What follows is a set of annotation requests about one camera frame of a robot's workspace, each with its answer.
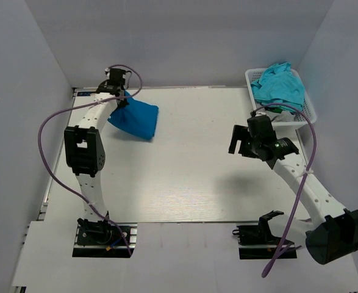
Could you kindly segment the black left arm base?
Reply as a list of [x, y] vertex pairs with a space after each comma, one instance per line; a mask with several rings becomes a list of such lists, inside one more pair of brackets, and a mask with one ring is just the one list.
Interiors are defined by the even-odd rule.
[[74, 258], [130, 258], [137, 240], [136, 224], [115, 227], [107, 221], [79, 218], [74, 238]]

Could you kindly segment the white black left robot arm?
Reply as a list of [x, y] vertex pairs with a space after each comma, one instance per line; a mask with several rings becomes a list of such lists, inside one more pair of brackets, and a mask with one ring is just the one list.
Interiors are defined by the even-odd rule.
[[97, 93], [96, 104], [90, 106], [75, 126], [64, 131], [66, 164], [76, 176], [84, 201], [84, 216], [89, 222], [98, 222], [109, 216], [102, 196], [101, 170], [106, 162], [106, 153], [101, 131], [111, 113], [124, 99], [113, 99], [109, 93]]

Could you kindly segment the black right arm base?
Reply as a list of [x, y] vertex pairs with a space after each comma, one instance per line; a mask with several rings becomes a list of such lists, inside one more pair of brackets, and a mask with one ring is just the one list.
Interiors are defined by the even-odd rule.
[[232, 230], [232, 235], [238, 240], [241, 260], [270, 260], [281, 239], [261, 232], [258, 224], [238, 225]]

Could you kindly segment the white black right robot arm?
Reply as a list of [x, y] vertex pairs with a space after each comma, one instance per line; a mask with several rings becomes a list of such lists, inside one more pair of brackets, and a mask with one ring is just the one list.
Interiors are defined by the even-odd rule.
[[294, 207], [301, 203], [309, 214], [308, 220], [297, 220], [271, 211], [256, 225], [239, 225], [232, 234], [241, 246], [273, 245], [278, 258], [302, 247], [319, 264], [358, 251], [358, 210], [337, 201], [307, 169], [297, 146], [287, 137], [277, 138], [270, 123], [235, 125], [228, 152], [266, 162], [296, 195]]

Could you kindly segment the grey t shirt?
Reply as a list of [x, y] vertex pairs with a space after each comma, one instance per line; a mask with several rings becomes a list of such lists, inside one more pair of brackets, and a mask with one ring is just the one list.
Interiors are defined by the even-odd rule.
[[279, 106], [283, 108], [283, 112], [280, 114], [268, 112], [264, 109], [264, 106], [259, 105], [257, 108], [257, 113], [261, 115], [266, 115], [270, 118], [272, 122], [293, 122], [295, 119], [295, 112], [291, 107], [287, 107], [282, 105], [271, 105], [271, 106]]

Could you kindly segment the green garment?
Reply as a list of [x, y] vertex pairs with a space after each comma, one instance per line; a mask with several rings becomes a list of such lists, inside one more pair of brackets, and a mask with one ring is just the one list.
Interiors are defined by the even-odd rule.
[[265, 106], [264, 109], [268, 112], [277, 113], [277, 114], [280, 114], [284, 111], [283, 108], [279, 106], [269, 106], [269, 107]]

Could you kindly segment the blue label sticker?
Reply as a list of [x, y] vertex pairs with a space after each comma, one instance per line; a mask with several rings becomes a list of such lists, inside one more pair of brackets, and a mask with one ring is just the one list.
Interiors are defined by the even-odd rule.
[[76, 96], [91, 96], [93, 92], [77, 92]]

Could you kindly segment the white plastic basket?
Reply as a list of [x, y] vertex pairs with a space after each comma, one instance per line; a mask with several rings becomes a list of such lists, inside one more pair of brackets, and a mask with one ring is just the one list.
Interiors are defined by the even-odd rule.
[[253, 109], [265, 106], [274, 127], [299, 129], [307, 124], [300, 110], [311, 123], [317, 121], [312, 102], [296, 70], [289, 63], [269, 68], [249, 69], [245, 79]]

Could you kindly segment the light blue t shirt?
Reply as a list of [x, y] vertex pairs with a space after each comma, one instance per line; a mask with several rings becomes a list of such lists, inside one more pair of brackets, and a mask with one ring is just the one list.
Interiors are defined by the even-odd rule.
[[305, 87], [292, 73], [291, 63], [275, 63], [251, 83], [254, 100], [263, 105], [288, 104], [298, 110], [304, 108]]

